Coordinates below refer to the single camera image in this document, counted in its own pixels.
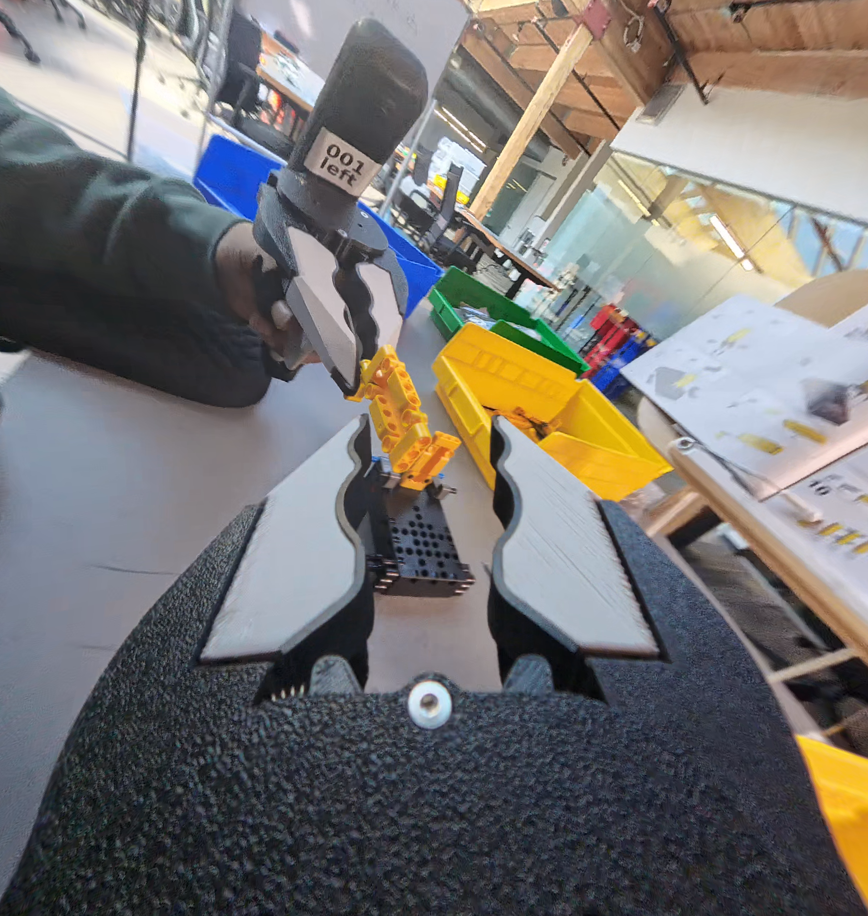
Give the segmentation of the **black chair base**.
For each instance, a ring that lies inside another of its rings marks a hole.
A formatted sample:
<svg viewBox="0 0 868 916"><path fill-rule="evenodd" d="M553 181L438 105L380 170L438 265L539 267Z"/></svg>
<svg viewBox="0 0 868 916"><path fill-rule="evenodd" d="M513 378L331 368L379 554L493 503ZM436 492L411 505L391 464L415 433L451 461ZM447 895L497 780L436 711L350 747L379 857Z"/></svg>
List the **black chair base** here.
<svg viewBox="0 0 868 916"><path fill-rule="evenodd" d="M39 55L37 54L37 52L31 45L29 40L27 40L27 38L23 35L23 33L16 26L16 24L10 18L10 16L1 9L0 9L0 24L4 27L4 29L6 30L9 36L11 36L14 40L20 42L20 44L22 45L24 57L27 59L27 61L34 65L40 65L41 58L39 57Z"/></svg>

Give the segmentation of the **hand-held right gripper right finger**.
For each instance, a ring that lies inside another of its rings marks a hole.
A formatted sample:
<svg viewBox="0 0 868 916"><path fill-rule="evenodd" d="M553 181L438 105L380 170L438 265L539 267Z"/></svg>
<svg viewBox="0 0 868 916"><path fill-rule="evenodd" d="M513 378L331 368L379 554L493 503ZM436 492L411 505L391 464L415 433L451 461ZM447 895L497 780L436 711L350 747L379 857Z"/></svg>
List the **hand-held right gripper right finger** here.
<svg viewBox="0 0 868 916"><path fill-rule="evenodd" d="M658 658L600 501L508 418L492 421L497 598L582 657Z"/></svg>

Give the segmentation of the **person's left hand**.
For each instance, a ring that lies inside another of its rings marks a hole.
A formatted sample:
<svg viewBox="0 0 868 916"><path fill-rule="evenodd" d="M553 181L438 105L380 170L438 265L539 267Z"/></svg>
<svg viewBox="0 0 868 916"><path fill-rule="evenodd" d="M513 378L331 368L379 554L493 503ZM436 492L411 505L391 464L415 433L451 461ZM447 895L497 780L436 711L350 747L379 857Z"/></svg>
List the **person's left hand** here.
<svg viewBox="0 0 868 916"><path fill-rule="evenodd" d="M272 305L272 315L257 303L253 271L273 264L256 243L251 223L238 222L225 233L214 253L216 277L225 304L234 316L255 331L268 348L283 356L293 344L301 343L303 328L286 302Z"/></svg>

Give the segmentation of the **yellow storage bin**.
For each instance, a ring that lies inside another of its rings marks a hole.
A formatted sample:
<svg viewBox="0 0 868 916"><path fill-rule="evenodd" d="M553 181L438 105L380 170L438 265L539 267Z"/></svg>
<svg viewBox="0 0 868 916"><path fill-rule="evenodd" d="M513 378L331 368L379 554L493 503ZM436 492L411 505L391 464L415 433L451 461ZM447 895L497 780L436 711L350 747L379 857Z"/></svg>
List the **yellow storage bin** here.
<svg viewBox="0 0 868 916"><path fill-rule="evenodd" d="M868 908L868 759L804 736L796 742L841 860Z"/></svg>
<svg viewBox="0 0 868 916"><path fill-rule="evenodd" d="M514 421L600 498L620 501L672 471L588 380L482 327L464 325L432 364L436 392L486 484L492 419Z"/></svg>

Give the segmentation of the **instruction booklet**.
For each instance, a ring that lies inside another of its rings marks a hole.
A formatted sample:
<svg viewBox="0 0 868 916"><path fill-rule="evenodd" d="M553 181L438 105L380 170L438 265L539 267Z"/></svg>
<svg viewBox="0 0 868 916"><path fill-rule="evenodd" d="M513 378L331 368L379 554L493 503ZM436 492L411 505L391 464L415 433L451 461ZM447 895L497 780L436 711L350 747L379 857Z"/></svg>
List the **instruction booklet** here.
<svg viewBox="0 0 868 916"><path fill-rule="evenodd" d="M739 295L623 374L868 603L868 305L826 328Z"/></svg>

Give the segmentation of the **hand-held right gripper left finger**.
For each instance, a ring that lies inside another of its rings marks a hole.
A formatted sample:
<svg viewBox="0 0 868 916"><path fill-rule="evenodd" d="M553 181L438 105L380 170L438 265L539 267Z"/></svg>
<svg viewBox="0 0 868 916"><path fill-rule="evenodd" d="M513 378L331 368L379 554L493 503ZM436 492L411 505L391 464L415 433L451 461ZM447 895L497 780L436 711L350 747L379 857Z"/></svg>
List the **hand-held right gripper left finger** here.
<svg viewBox="0 0 868 916"><path fill-rule="evenodd" d="M366 552L346 498L356 493L371 457L369 418L362 414L270 491L201 662L287 654L358 596Z"/></svg>

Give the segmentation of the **blue storage bin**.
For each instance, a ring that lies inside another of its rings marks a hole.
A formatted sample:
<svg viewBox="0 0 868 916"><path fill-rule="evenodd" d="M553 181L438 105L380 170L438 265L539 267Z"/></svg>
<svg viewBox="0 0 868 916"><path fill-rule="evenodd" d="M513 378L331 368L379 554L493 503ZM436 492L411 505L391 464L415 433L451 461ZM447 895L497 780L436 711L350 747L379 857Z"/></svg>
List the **blue storage bin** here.
<svg viewBox="0 0 868 916"><path fill-rule="evenodd" d="M258 192L273 170L282 167L276 156L267 156L222 135L211 136L193 177L193 185L210 204L245 220L253 221L258 209ZM364 205L359 211L376 223L387 238L406 283L405 317L409 317L444 274L431 258L394 227Z"/></svg>

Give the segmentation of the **yellow lego beam piece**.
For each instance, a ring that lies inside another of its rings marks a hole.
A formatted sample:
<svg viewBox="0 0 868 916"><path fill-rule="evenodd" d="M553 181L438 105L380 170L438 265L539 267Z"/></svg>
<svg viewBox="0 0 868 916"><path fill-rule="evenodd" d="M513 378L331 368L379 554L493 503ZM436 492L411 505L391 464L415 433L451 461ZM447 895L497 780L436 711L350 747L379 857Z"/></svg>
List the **yellow lego beam piece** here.
<svg viewBox="0 0 868 916"><path fill-rule="evenodd" d="M392 345L383 345L370 360L360 363L359 389L348 399L368 402L382 452L395 472L408 472L432 443L428 415Z"/></svg>

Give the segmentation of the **red and blue crate stack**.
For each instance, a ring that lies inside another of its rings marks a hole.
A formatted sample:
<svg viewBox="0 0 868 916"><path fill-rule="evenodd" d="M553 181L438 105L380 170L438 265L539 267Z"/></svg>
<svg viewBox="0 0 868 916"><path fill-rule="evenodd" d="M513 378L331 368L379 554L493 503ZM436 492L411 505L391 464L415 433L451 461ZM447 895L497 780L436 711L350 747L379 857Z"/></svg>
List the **red and blue crate stack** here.
<svg viewBox="0 0 868 916"><path fill-rule="evenodd" d="M589 324L594 334L580 352L588 366L584 377L602 394L615 397L628 385L621 376L623 368L656 341L629 313L611 303L603 305Z"/></svg>

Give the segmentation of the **grey metal pole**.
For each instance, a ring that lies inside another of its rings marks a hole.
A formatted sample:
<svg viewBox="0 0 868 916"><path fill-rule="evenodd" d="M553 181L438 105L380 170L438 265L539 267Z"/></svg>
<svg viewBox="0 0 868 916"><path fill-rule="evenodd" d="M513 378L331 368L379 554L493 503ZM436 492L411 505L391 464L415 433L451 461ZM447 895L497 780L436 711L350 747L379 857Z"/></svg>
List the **grey metal pole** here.
<svg viewBox="0 0 868 916"><path fill-rule="evenodd" d="M436 104L437 99L433 96L428 101L425 110L419 117L417 124L413 128L413 132L407 138L405 154L402 161L399 163L398 168L394 171L393 180L378 211L378 215L384 224L392 224L392 209L396 192L400 189L401 182L405 177L408 167L412 164L420 139L428 126L428 122L432 117Z"/></svg>

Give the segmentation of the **person's left forearm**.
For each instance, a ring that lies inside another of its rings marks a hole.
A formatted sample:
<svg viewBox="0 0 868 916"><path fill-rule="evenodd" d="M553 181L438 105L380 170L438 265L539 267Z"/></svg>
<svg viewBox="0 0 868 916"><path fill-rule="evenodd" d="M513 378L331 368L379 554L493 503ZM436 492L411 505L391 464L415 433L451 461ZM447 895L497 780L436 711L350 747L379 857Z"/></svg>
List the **person's left forearm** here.
<svg viewBox="0 0 868 916"><path fill-rule="evenodd" d="M205 406L259 403L262 338L225 304L234 223L189 183L90 152L0 86L0 339Z"/></svg>

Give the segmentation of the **yellow lego block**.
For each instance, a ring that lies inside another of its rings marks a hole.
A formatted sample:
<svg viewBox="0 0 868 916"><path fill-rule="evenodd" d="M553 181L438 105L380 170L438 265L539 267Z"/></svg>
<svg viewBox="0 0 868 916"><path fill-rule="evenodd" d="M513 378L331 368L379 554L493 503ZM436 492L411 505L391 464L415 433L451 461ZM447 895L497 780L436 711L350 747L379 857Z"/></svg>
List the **yellow lego block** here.
<svg viewBox="0 0 868 916"><path fill-rule="evenodd" d="M421 491L443 471L462 441L446 432L431 432L424 421L401 432L388 432L383 436L381 445L397 477L397 485Z"/></svg>

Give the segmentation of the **black lego base frame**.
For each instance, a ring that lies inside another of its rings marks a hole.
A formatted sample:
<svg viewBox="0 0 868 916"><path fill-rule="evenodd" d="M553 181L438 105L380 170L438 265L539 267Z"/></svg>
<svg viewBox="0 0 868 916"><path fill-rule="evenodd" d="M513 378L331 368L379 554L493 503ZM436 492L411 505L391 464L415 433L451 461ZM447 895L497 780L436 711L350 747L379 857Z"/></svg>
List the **black lego base frame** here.
<svg viewBox="0 0 868 916"><path fill-rule="evenodd" d="M443 509L454 493L441 476L415 490L402 485L385 456L375 456L365 475L367 565L377 593L451 598L475 582L461 560Z"/></svg>

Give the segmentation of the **wooden book stand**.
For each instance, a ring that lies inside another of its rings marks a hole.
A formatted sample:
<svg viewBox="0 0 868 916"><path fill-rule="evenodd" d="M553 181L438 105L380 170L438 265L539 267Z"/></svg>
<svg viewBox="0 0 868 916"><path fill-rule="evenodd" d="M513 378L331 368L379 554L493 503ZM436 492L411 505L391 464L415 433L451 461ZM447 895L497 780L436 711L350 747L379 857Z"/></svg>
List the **wooden book stand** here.
<svg viewBox="0 0 868 916"><path fill-rule="evenodd" d="M804 664L806 671L823 670L858 659L868 668L868 603L852 579L830 572L808 546L808 528L776 517L776 508L757 502L740 484L728 480L727 470L698 445L681 450L678 427L650 402L638 407L638 424L653 444L663 444L685 481L675 495L663 498L650 511L647 531L691 544L710 531L717 518L739 538L789 590L842 642L820 660Z"/></svg>

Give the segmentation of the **office desk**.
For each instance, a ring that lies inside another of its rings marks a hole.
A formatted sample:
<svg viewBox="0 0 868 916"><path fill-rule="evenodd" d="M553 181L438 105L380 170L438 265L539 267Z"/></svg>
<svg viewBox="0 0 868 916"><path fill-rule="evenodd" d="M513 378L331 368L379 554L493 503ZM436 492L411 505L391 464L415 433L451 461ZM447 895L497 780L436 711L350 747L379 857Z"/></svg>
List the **office desk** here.
<svg viewBox="0 0 868 916"><path fill-rule="evenodd" d="M510 264L510 269L516 272L516 278L511 282L506 297L514 300L521 291L525 282L531 282L538 287L545 288L551 292L560 292L557 284L542 273L539 269L528 264L522 257L518 256L511 246L505 245L497 235L491 232L477 217L475 217L470 208L460 206L455 213L460 222L460 230L454 237L458 245L460 241L469 237L473 240L475 254L470 254L472 262L477 266L484 254L494 261L506 261Z"/></svg>
<svg viewBox="0 0 868 916"><path fill-rule="evenodd" d="M309 114L319 97L324 80L279 40L261 31L261 53L256 73L290 105Z"/></svg>

